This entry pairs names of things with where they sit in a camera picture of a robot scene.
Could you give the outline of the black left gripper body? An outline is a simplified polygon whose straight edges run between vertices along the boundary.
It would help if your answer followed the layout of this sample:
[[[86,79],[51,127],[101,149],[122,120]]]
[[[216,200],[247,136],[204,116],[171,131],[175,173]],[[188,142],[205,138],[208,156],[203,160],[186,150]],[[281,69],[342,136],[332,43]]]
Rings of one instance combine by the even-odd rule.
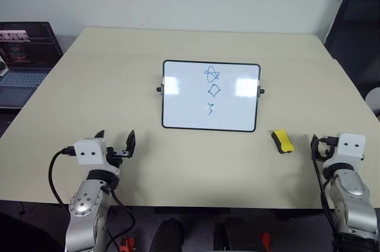
[[[107,149],[107,155],[106,155],[107,162],[118,169],[122,165],[124,158],[131,158],[131,153],[127,150],[116,151],[112,147],[107,147],[106,149]]]

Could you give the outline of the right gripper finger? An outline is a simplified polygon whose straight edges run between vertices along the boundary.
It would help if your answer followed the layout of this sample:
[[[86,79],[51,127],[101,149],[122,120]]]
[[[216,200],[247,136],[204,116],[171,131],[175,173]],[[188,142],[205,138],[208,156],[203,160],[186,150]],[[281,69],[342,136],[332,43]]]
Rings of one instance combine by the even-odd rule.
[[[318,145],[319,145],[319,139],[314,134],[312,136],[312,140],[311,140],[311,156],[312,156],[313,160],[319,160],[320,159],[320,153],[319,153]]]

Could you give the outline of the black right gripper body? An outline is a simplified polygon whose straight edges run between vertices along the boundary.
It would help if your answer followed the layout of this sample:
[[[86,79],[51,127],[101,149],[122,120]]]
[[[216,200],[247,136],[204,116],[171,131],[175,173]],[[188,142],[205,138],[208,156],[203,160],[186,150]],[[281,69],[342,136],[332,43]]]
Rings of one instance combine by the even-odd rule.
[[[317,145],[315,149],[315,159],[320,162],[331,159],[334,156],[335,148],[335,146],[323,146],[323,148],[320,149],[319,145]]]

